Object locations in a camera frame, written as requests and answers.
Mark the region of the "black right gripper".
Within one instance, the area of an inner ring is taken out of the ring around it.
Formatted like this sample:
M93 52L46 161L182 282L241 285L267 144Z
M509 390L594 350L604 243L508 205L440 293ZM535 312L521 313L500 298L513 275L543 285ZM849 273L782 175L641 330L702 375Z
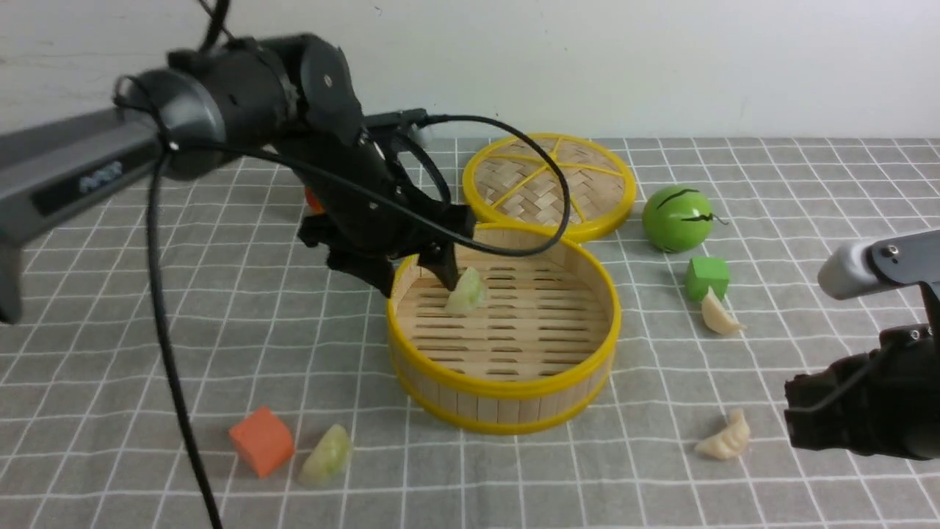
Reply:
M884 329L879 348L784 384L794 448L939 458L939 362L927 325Z

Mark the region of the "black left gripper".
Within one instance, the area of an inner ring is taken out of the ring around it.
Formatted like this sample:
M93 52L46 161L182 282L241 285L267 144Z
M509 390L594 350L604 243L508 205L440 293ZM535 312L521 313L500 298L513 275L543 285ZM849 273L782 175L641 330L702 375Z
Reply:
M306 245L325 245L327 267L387 299L393 261L416 255L420 268L454 291L460 272L452 235L473 237L474 215L420 190L389 144L346 146L332 135L311 133L275 141L273 148L325 209L303 221L299 235Z

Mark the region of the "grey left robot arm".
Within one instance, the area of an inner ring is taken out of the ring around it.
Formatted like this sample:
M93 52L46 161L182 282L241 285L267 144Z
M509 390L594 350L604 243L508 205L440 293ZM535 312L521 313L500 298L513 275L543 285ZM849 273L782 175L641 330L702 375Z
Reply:
M342 50L312 34L246 37L171 51L115 94L113 107L2 137L2 322L21 319L21 250L44 232L151 176L192 181L272 147L319 204L297 235L325 245L329 268L390 297L392 261L452 289L454 245L471 239L467 206L434 200L397 161L422 109L365 116Z

